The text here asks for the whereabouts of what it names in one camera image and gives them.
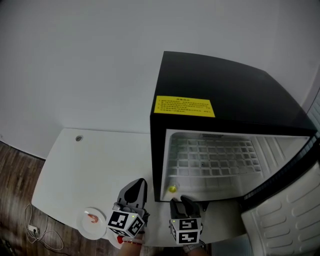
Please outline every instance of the yellow ball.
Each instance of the yellow ball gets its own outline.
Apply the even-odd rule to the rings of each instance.
[[[177,192],[176,186],[170,186],[170,187],[169,187],[169,191],[170,191],[171,193]]]

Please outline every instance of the white tabletop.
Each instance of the white tabletop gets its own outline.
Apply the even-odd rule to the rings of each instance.
[[[76,141],[79,135],[82,141]],[[63,129],[45,161],[32,204],[77,229],[79,210],[96,208],[108,219],[120,190],[138,178],[148,184],[145,209],[150,217],[145,245],[177,246],[168,228],[170,204],[154,200],[149,134]],[[200,238],[206,244],[245,232],[235,200],[210,202],[201,217]]]

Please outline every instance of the white wall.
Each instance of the white wall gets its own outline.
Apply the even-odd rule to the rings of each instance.
[[[13,147],[42,158],[62,127],[148,133],[163,51],[275,73],[270,63],[279,62],[284,7],[276,0],[4,0],[0,133]],[[303,70],[302,82],[309,82],[309,71]],[[290,77],[283,79],[301,102],[305,83],[292,87]]]
[[[320,87],[319,80],[313,84],[319,64],[320,2],[281,0],[273,51],[265,70],[303,105],[311,86]]]

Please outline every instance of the yellow warning label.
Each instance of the yellow warning label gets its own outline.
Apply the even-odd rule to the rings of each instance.
[[[215,117],[210,100],[174,96],[157,96],[154,113]]]

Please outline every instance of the red object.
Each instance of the red object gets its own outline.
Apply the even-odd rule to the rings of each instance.
[[[122,238],[124,238],[123,236],[120,236],[120,235],[118,235],[117,237],[116,237],[116,239],[118,240],[118,243],[119,244],[122,244],[124,241],[122,240]]]

